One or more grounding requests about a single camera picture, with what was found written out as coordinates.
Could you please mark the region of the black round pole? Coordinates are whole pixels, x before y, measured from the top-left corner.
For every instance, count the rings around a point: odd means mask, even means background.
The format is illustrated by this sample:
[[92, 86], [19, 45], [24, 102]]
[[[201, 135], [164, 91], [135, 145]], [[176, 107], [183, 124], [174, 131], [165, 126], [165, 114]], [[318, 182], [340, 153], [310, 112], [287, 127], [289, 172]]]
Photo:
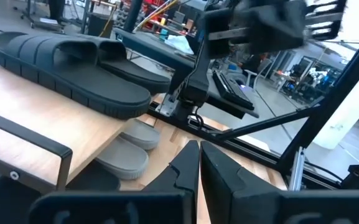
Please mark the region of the black round pole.
[[128, 16], [127, 16], [127, 19], [123, 26], [123, 29], [126, 32], [133, 31], [133, 29], [135, 27], [136, 20], [138, 18], [139, 11], [141, 10], [142, 2], [143, 2], [143, 0], [132, 0], [131, 1]]

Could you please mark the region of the black bin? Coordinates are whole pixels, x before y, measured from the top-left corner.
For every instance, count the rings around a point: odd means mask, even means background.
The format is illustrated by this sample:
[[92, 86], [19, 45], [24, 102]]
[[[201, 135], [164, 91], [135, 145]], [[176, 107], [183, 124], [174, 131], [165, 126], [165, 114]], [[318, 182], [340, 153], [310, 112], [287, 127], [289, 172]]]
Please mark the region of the black bin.
[[109, 15], [90, 13], [87, 34], [96, 37], [110, 38], [113, 29], [113, 19]]

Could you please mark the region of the white cloth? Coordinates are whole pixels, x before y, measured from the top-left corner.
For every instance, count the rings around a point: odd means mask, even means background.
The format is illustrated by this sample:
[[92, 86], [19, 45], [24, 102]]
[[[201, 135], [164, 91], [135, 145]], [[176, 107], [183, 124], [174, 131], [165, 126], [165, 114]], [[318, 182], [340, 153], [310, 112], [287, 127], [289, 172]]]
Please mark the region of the white cloth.
[[191, 49], [188, 40], [183, 35], [169, 35], [168, 38], [164, 41], [165, 44], [175, 48], [176, 50], [179, 50], [185, 54], [193, 55], [194, 52]]

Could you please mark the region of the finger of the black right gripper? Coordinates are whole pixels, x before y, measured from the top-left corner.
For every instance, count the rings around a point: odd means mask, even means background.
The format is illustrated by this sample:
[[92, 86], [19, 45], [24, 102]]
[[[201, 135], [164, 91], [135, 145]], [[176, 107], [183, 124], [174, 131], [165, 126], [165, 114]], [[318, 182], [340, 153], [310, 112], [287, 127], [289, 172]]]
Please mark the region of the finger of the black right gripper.
[[281, 9], [277, 12], [278, 46], [281, 50], [296, 49], [304, 45], [305, 14], [302, 9]]
[[255, 9], [249, 14], [249, 52], [252, 54], [274, 52], [273, 28], [274, 9]]

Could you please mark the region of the wooden shelf with black frame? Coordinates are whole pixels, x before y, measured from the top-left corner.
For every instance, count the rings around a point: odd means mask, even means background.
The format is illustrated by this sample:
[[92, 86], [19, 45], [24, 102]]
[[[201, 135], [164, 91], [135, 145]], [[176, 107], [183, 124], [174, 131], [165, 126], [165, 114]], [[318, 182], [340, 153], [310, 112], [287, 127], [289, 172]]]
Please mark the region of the wooden shelf with black frame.
[[[73, 151], [74, 179], [132, 121], [121, 121], [0, 67], [0, 116]], [[54, 190], [59, 156], [0, 129], [0, 174], [42, 193]]]

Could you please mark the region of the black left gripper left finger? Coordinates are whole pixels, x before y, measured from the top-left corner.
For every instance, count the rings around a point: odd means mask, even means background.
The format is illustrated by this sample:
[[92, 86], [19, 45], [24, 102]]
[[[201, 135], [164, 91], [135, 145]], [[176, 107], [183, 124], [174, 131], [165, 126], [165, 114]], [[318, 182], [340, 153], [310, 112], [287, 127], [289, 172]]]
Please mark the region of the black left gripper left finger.
[[51, 193], [33, 203], [28, 224], [196, 224], [199, 160], [191, 140], [142, 191]]

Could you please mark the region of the grey side desk with keyboard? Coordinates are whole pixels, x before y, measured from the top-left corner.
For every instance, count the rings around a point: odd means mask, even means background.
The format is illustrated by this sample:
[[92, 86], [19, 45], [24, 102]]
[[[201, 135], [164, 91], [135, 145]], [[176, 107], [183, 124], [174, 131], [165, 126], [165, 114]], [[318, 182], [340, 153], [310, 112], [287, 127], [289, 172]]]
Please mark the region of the grey side desk with keyboard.
[[226, 99], [222, 98], [219, 94], [218, 88], [216, 87], [215, 82], [212, 78], [212, 72], [207, 72], [207, 78], [209, 81], [208, 87], [208, 98], [206, 103], [219, 108], [222, 111], [225, 111], [239, 119], [242, 119], [244, 115], [248, 114], [254, 118], [259, 118], [258, 108], [257, 106], [254, 107], [254, 110], [248, 110], [242, 106], [238, 106]]

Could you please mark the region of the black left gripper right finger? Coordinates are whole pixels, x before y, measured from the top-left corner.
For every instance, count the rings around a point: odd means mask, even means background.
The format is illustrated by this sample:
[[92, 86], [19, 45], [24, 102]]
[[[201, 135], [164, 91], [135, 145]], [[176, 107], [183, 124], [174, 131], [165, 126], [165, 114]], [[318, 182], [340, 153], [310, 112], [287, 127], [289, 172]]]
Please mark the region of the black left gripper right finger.
[[281, 190], [200, 143], [211, 224], [359, 224], [359, 190]]

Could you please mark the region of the black keyboard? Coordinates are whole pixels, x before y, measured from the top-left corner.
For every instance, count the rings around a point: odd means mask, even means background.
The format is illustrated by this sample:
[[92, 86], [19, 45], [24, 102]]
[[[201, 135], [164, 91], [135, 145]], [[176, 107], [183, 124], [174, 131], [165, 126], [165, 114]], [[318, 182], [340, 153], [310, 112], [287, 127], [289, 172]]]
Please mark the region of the black keyboard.
[[254, 111], [253, 95], [248, 88], [239, 85], [234, 79], [216, 71], [212, 72], [212, 78], [223, 99], [247, 110]]

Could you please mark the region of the grey rubber slide sandal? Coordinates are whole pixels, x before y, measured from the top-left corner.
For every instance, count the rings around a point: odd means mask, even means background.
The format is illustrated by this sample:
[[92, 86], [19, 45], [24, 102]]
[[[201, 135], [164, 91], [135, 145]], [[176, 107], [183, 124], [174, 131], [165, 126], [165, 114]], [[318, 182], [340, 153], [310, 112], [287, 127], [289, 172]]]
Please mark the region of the grey rubber slide sandal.
[[151, 150], [158, 146], [160, 132], [151, 125], [134, 119], [120, 133], [120, 137], [144, 150]]
[[144, 149], [117, 137], [101, 151], [96, 160], [119, 179], [134, 180], [143, 175], [149, 156]]

